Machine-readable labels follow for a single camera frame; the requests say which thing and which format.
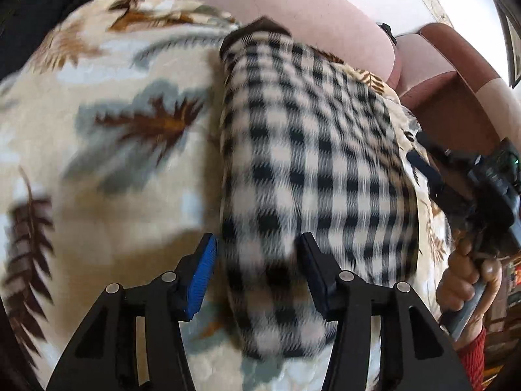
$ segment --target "red sleeve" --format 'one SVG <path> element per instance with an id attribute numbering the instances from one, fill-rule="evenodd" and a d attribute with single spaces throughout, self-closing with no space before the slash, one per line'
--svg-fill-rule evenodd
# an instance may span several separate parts
<path id="1" fill-rule="evenodd" d="M 473 391 L 483 391 L 483 370 L 485 368 L 485 328 L 468 346 L 458 351 Z"/>

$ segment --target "gray handle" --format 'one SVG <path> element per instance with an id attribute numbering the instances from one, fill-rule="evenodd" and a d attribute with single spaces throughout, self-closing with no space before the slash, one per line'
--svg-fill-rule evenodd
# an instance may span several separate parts
<path id="1" fill-rule="evenodd" d="M 463 308 L 457 312 L 449 310 L 443 313 L 440 317 L 440 325 L 443 326 L 450 336 L 457 341 L 463 332 L 463 329 L 467 325 L 468 320 L 471 318 L 472 313 L 476 309 L 479 300 L 485 292 L 486 283 L 482 278 L 474 284 L 474 296 L 471 300 L 465 301 Z"/>

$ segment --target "human hand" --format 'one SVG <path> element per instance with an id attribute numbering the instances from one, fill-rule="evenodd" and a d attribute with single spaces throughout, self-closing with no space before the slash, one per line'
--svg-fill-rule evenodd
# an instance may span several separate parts
<path id="1" fill-rule="evenodd" d="M 469 239 L 463 238 L 456 232 L 456 251 L 449 257 L 449 268 L 444 272 L 436 290 L 436 300 L 441 311 L 458 311 L 465 301 L 474 296 L 473 284 L 479 279 L 479 272 L 468 256 L 472 250 Z M 497 260 L 485 260 L 481 265 L 481 278 L 486 282 L 485 292 L 481 297 L 474 313 L 469 319 L 454 349 L 459 350 L 474 341 L 483 329 L 483 317 L 488 310 L 501 286 L 502 268 Z"/>

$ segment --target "silver screw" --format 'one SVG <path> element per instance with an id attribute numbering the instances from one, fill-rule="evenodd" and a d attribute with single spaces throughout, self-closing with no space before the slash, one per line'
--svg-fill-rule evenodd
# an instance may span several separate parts
<path id="1" fill-rule="evenodd" d="M 107 291 L 109 294 L 114 294 L 115 292 L 119 291 L 119 284 L 111 283 L 111 284 L 107 285 L 107 288 L 105 288 L 105 291 Z"/>
<path id="2" fill-rule="evenodd" d="M 355 278 L 355 275 L 352 272 L 350 272 L 349 270 L 343 270 L 342 272 L 340 272 L 338 274 L 338 276 L 344 282 L 351 282 Z"/>
<path id="3" fill-rule="evenodd" d="M 177 279 L 177 275 L 175 272 L 165 272 L 161 275 L 161 280 L 163 282 L 173 282 Z"/>
<path id="4" fill-rule="evenodd" d="M 396 286 L 398 291 L 409 292 L 411 291 L 411 286 L 407 282 L 398 282 Z"/>

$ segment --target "black and white plaid fabric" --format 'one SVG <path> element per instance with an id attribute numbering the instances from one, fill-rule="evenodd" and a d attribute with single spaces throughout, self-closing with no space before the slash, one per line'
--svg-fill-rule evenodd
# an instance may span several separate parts
<path id="1" fill-rule="evenodd" d="M 384 101 L 288 36 L 256 32 L 222 54 L 222 238 L 247 354 L 313 355 L 335 332 L 316 312 L 294 240 L 368 282 L 415 266 L 418 212 Z"/>

